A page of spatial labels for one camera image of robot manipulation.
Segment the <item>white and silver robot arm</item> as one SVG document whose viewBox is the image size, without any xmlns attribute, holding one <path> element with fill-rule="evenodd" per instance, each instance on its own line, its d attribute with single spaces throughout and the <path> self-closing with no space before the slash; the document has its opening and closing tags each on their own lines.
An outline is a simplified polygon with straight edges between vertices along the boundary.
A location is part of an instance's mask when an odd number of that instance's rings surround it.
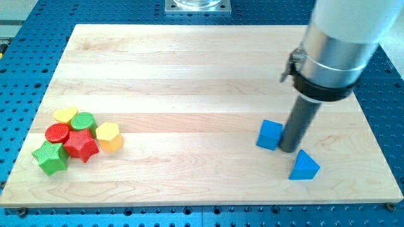
<svg viewBox="0 0 404 227">
<path fill-rule="evenodd" d="M 344 99 L 402 9 L 403 0 L 317 0 L 281 79 L 312 102 Z"/>
</svg>

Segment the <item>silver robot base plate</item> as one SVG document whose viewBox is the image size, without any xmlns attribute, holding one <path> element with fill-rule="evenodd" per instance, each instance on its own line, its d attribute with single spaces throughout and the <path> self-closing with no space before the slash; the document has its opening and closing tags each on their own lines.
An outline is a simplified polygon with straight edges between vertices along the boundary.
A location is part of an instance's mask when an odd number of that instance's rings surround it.
<svg viewBox="0 0 404 227">
<path fill-rule="evenodd" d="M 203 14 L 232 12 L 231 0 L 165 0 L 165 14 Z"/>
</svg>

